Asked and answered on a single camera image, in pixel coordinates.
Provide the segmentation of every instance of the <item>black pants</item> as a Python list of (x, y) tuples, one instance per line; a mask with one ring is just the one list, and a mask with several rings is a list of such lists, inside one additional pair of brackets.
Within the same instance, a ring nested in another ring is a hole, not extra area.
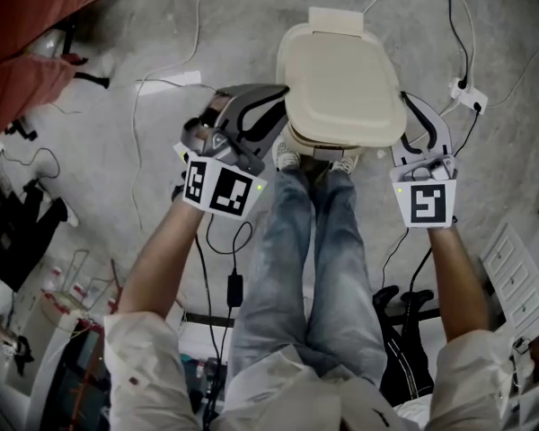
[(410, 317), (402, 334), (393, 328), (384, 309), (376, 308), (384, 336), (387, 367), (380, 391), (392, 406), (433, 392), (428, 357), (421, 345), (420, 305), (412, 303)]
[(56, 199), (38, 220), (43, 193), (35, 187), (29, 187), (26, 191), (27, 197), (17, 216), (12, 243), (7, 250), (0, 251), (0, 279), (14, 292), (18, 292), (43, 257), (57, 226), (67, 220), (66, 205), (61, 198)]

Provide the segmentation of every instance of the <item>rolled-up sleeve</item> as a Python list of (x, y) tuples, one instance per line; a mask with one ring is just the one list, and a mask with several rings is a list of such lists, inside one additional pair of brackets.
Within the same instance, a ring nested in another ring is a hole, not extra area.
[(111, 428), (198, 430), (177, 334), (151, 312), (107, 316), (104, 328), (104, 361), (111, 375)]
[(510, 354), (511, 339), (486, 330), (442, 348), (426, 431), (500, 429), (513, 374)]

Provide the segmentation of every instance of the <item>power strip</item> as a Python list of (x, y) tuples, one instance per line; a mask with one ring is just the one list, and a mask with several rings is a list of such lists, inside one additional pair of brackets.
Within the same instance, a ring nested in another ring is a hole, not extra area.
[(461, 80), (459, 78), (454, 77), (452, 82), (449, 84), (449, 95), (453, 99), (456, 99), (463, 105), (469, 107), (471, 110), (475, 110), (475, 103), (478, 103), (482, 107), (479, 111), (480, 115), (485, 113), (485, 109), (487, 109), (487, 96), (473, 87), (471, 89), (465, 88), (462, 90), (458, 86), (460, 81)]

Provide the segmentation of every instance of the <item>gray floor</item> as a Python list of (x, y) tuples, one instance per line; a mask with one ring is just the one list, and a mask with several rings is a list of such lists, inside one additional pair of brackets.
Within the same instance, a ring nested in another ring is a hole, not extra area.
[[(202, 29), (196, 56), (184, 67), (165, 72), (199, 70), (203, 82), (215, 87), (272, 82), (278, 44), (294, 24), (306, 22), (311, 5), (361, 11), (371, 0), (203, 0)], [(467, 0), (475, 24), (477, 53), (474, 82), (491, 102), (503, 99), (527, 60), (539, 48), (539, 0)], [(40, 146), (50, 147), (60, 160), (57, 180), (45, 180), (54, 195), (64, 196), (82, 224), (62, 227), (49, 255), (68, 265), (78, 248), (93, 251), (105, 273), (113, 257), (128, 269), (149, 234), (169, 206), (174, 185), (180, 182), (181, 162), (172, 151), (181, 126), (198, 113), (208, 93), (170, 90), (146, 96), (137, 108), (137, 128), (143, 169), (135, 187), (144, 230), (139, 231), (130, 199), (137, 169), (131, 135), (133, 81), (148, 70), (173, 64), (191, 50), (196, 0), (103, 0), (84, 12), (75, 51), (88, 56), (87, 71), (111, 75), (111, 89), (73, 81), (57, 105), (29, 114), (40, 138), (34, 143), (18, 137), (4, 142), (10, 156), (28, 160)], [(471, 52), (471, 33), (460, 0), (454, 0), (454, 21)], [(463, 59), (447, 20), (447, 0), (380, 0), (366, 16), (366, 29), (384, 43), (401, 87), (419, 95), (437, 110), (448, 104), (447, 85), (463, 70)], [(459, 107), (447, 116), (455, 143), (462, 141), (473, 114)], [(500, 218), (511, 208), (537, 209), (539, 204), (539, 58), (532, 64), (514, 97), (503, 107), (488, 110), (459, 158), (456, 214), (467, 248), (476, 257)], [(36, 168), (51, 167), (41, 155)], [(367, 250), (372, 287), (381, 286), (381, 267), (392, 245), (404, 232), (389, 181), (391, 152), (364, 153), (353, 179), (358, 188), (358, 217)], [(15, 163), (4, 169), (19, 189), (31, 172)], [(264, 177), (273, 177), (271, 163)], [(259, 237), (271, 204), (271, 189), (254, 208)], [(216, 220), (212, 242), (229, 250), (235, 221)], [(202, 225), (200, 235), (205, 234)], [(252, 245), (240, 252), (239, 269), (247, 276)], [(412, 271), (428, 248), (423, 231), (410, 233), (387, 268), (386, 284), (405, 288)], [(208, 248), (214, 313), (225, 315), (225, 283), (230, 257)], [(312, 283), (312, 267), (305, 282)], [(417, 287), (435, 288), (428, 264)], [(199, 259), (192, 251), (181, 285), (181, 301), (188, 310), (204, 313), (206, 293)]]

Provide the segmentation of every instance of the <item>red cloth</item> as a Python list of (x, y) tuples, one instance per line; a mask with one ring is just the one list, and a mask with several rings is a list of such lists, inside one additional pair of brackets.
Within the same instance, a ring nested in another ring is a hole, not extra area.
[(75, 67), (22, 50), (95, 0), (0, 0), (0, 133), (27, 110), (57, 99)]

